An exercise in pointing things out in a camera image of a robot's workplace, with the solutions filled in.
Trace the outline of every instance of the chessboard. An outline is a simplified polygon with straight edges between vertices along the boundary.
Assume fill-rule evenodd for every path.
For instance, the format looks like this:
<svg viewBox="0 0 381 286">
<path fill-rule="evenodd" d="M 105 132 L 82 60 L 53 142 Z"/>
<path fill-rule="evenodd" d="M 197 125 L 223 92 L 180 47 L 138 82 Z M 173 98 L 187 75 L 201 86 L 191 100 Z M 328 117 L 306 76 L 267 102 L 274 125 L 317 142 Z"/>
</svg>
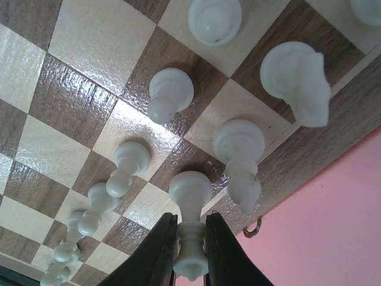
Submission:
<svg viewBox="0 0 381 286">
<path fill-rule="evenodd" d="M 234 233 L 268 212 L 381 124 L 381 28 L 357 20 L 347 0 L 241 0 L 242 25 L 226 45 L 192 36 L 192 0 L 0 1 L 0 261 L 40 279 L 65 238 L 65 222 L 89 208 L 122 142 L 149 147 L 151 165 L 121 204 L 79 241 L 67 285 L 96 285 L 125 261 L 164 212 L 179 213 L 171 179 L 197 170 Z M 324 128 L 301 127 L 260 82 L 276 45 L 301 41 L 324 54 L 332 86 Z M 193 81 L 191 105 L 164 126 L 147 116 L 148 85 L 177 67 Z M 264 133 L 261 198 L 244 215 L 227 191 L 213 135 L 229 119 Z"/>
</svg>

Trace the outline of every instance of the white chess piece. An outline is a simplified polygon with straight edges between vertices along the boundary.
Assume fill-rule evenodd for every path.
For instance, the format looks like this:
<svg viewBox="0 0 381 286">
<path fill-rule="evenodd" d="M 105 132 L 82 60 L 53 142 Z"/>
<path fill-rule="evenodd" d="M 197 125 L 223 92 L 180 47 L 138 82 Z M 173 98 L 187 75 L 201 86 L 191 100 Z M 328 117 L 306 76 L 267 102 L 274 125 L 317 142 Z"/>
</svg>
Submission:
<svg viewBox="0 0 381 286">
<path fill-rule="evenodd" d="M 41 278 L 40 285 L 59 286 L 62 283 L 67 282 L 68 277 L 70 276 L 70 271 L 67 266 L 74 261 L 77 261 L 80 254 L 81 252 L 79 248 L 77 248 L 74 252 L 72 252 L 71 257 L 68 261 L 55 261 L 51 266 L 49 266 L 48 270 L 46 270 L 45 275 Z"/>
<path fill-rule="evenodd" d="M 370 26 L 381 27 L 380 0 L 350 0 L 356 18 Z"/>
<path fill-rule="evenodd" d="M 264 149 L 261 129 L 247 120 L 228 121 L 214 136 L 214 153 L 226 164 L 227 192 L 243 213 L 253 212 L 253 205 L 261 195 L 257 160 Z"/>
<path fill-rule="evenodd" d="M 302 42 L 281 43 L 264 57 L 260 77 L 263 88 L 285 100 L 301 125 L 328 124 L 331 88 L 322 53 Z"/>
<path fill-rule="evenodd" d="M 202 207 L 212 198 L 212 185 L 202 173 L 183 172 L 171 181 L 169 195 L 179 206 L 182 217 L 182 223 L 178 225 L 180 253 L 173 270 L 195 281 L 209 272 L 203 248 L 206 226 L 200 222 L 200 217 Z"/>
<path fill-rule="evenodd" d="M 158 124 L 170 123 L 176 112 L 191 104 L 194 93 L 192 80 L 182 70 L 169 67 L 159 71 L 149 83 L 149 118 Z"/>
<path fill-rule="evenodd" d="M 66 262 L 73 257 L 74 251 L 78 249 L 77 242 L 83 235 L 78 231 L 78 222 L 81 220 L 83 212 L 74 212 L 67 219 L 67 236 L 54 249 L 54 257 L 58 262 Z"/>
<path fill-rule="evenodd" d="M 149 151 L 142 144 L 133 141 L 122 143 L 114 153 L 118 169 L 107 180 L 107 193 L 115 198 L 124 196 L 129 190 L 132 176 L 146 172 L 150 161 Z"/>
<path fill-rule="evenodd" d="M 78 231 L 84 236 L 92 235 L 102 220 L 102 214 L 113 210 L 120 203 L 120 198 L 110 196 L 106 191 L 106 183 L 97 183 L 88 193 L 91 208 L 83 213 L 78 222 Z"/>
<path fill-rule="evenodd" d="M 231 41 L 241 21 L 238 0 L 193 0 L 188 11 L 190 32 L 208 46 L 221 46 Z"/>
</svg>

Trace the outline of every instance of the wood grain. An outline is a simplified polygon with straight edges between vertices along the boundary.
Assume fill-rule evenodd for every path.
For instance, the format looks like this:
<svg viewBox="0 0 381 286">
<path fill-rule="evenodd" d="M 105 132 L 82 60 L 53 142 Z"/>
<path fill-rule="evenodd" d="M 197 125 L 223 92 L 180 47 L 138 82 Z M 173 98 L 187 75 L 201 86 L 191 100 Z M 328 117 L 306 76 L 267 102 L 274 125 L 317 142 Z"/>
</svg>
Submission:
<svg viewBox="0 0 381 286">
<path fill-rule="evenodd" d="M 144 16 L 150 18 L 155 24 L 159 23 L 161 16 L 170 0 L 123 0 L 137 9 Z"/>
<path fill-rule="evenodd" d="M 107 273 L 84 264 L 71 280 L 79 285 L 97 286 L 107 276 Z"/>
<path fill-rule="evenodd" d="M 149 182 L 168 192 L 173 177 L 185 171 L 205 174 L 212 183 L 213 196 L 227 185 L 225 165 L 185 139 L 173 149 Z"/>
<path fill-rule="evenodd" d="M 91 151 L 72 189 L 85 196 L 96 183 L 106 182 L 117 166 L 109 159 Z"/>
<path fill-rule="evenodd" d="M 173 121 L 165 125 L 168 130 L 184 136 L 228 78 L 174 37 L 156 27 L 127 81 L 122 99 L 146 114 L 150 101 L 149 82 L 158 71 L 167 67 L 186 72 L 195 89 L 190 106 L 176 113 Z"/>
<path fill-rule="evenodd" d="M 4 195 L 54 218 L 68 192 L 66 186 L 14 161 Z"/>
<path fill-rule="evenodd" d="M 220 212 L 237 233 L 379 127 L 380 78 L 381 55 L 332 99 L 328 126 L 299 128 L 259 165 L 262 195 L 253 214 L 243 215 L 228 195 L 211 211 Z"/>
<path fill-rule="evenodd" d="M 48 50 L 62 0 L 2 0 L 0 23 Z"/>
<path fill-rule="evenodd" d="M 117 97 L 47 54 L 29 114 L 92 148 Z"/>
<path fill-rule="evenodd" d="M 0 153 L 14 158 L 27 114 L 0 100 Z"/>
<path fill-rule="evenodd" d="M 55 220 L 50 227 L 48 234 L 46 235 L 43 245 L 54 249 L 58 246 L 61 240 L 64 240 L 67 236 L 67 226 L 57 220 Z M 100 241 L 92 237 L 84 237 L 78 241 L 77 245 L 81 251 L 79 261 L 85 262 L 94 250 L 98 247 Z"/>
<path fill-rule="evenodd" d="M 269 95 L 260 81 L 263 58 L 276 45 L 287 41 L 309 44 L 324 54 L 324 71 L 331 85 L 355 66 L 364 54 L 303 0 L 291 0 L 235 71 L 232 79 L 286 120 L 295 118 L 288 104 Z"/>
<path fill-rule="evenodd" d="M 135 176 L 133 178 L 131 186 L 129 187 L 129 191 L 126 195 L 121 197 L 122 201 L 117 206 L 117 208 L 114 209 L 114 212 L 123 215 L 146 184 L 147 181 L 141 179 L 138 176 Z"/>
<path fill-rule="evenodd" d="M 0 252 L 31 263 L 40 244 L 0 226 Z"/>
<path fill-rule="evenodd" d="M 103 242 L 131 255 L 148 233 L 148 229 L 122 216 L 105 236 Z"/>
</svg>

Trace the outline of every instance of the black object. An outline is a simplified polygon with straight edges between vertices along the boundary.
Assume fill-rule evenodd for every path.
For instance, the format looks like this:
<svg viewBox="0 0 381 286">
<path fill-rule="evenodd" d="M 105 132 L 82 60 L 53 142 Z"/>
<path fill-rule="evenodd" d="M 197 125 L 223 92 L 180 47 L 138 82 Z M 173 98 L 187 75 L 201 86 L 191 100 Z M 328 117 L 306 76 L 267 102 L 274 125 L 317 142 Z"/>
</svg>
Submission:
<svg viewBox="0 0 381 286">
<path fill-rule="evenodd" d="M 273 286 L 255 267 L 221 214 L 207 216 L 204 286 Z M 175 286 L 177 216 L 164 213 L 136 251 L 98 286 Z"/>
<path fill-rule="evenodd" d="M 1 286 L 40 286 L 40 282 L 0 266 Z"/>
<path fill-rule="evenodd" d="M 98 286 L 173 286 L 177 215 L 164 213 L 135 252 Z"/>
<path fill-rule="evenodd" d="M 251 262 L 220 213 L 207 216 L 205 253 L 210 279 L 205 286 L 273 286 Z"/>
</svg>

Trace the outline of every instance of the chess pawn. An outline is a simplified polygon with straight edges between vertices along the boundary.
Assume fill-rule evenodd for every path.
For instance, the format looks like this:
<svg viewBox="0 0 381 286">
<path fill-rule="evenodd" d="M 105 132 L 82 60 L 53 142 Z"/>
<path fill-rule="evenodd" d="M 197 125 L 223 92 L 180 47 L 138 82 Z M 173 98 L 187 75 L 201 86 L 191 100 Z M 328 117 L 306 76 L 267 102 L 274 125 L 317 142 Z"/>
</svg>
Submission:
<svg viewBox="0 0 381 286">
<path fill-rule="evenodd" d="M 172 67 L 161 70 L 149 84 L 148 117 L 157 124 L 170 123 L 176 112 L 191 104 L 193 95 L 192 80 L 185 72 Z"/>
<path fill-rule="evenodd" d="M 257 160 L 264 149 L 261 129 L 247 120 L 228 121 L 214 136 L 214 153 L 226 164 L 227 192 L 243 213 L 253 212 L 253 205 L 261 195 Z"/>
<path fill-rule="evenodd" d="M 183 172 L 171 181 L 169 195 L 180 208 L 182 217 L 178 226 L 180 252 L 173 270 L 195 281 L 209 272 L 204 252 L 206 226 L 200 222 L 200 217 L 202 207 L 212 198 L 212 185 L 202 173 Z"/>
<path fill-rule="evenodd" d="M 110 196 L 106 191 L 106 183 L 97 183 L 88 193 L 91 208 L 83 213 L 78 222 L 78 231 L 84 236 L 92 235 L 102 220 L 102 214 L 113 210 L 120 203 L 120 198 Z"/>
<path fill-rule="evenodd" d="M 353 14 L 363 23 L 381 27 L 380 0 L 350 0 Z"/>
<path fill-rule="evenodd" d="M 77 261 L 80 256 L 80 250 L 77 248 L 74 252 L 72 252 L 71 257 L 68 261 L 58 262 L 55 261 L 51 266 L 49 266 L 48 270 L 46 270 L 45 275 L 42 277 L 40 281 L 41 286 L 59 286 L 65 282 L 67 282 L 70 276 L 70 270 L 67 266 L 74 261 Z"/>
<path fill-rule="evenodd" d="M 193 0 L 188 11 L 190 32 L 207 46 L 221 46 L 231 41 L 241 22 L 238 0 Z"/>
<path fill-rule="evenodd" d="M 74 251 L 78 249 L 77 242 L 83 235 L 78 231 L 78 222 L 83 212 L 74 212 L 67 219 L 67 237 L 54 249 L 54 257 L 58 262 L 66 262 L 73 257 Z"/>
<path fill-rule="evenodd" d="M 132 177 L 148 170 L 151 155 L 142 144 L 129 141 L 122 143 L 114 153 L 114 162 L 118 169 L 107 180 L 107 193 L 115 198 L 124 196 L 132 183 Z"/>
</svg>

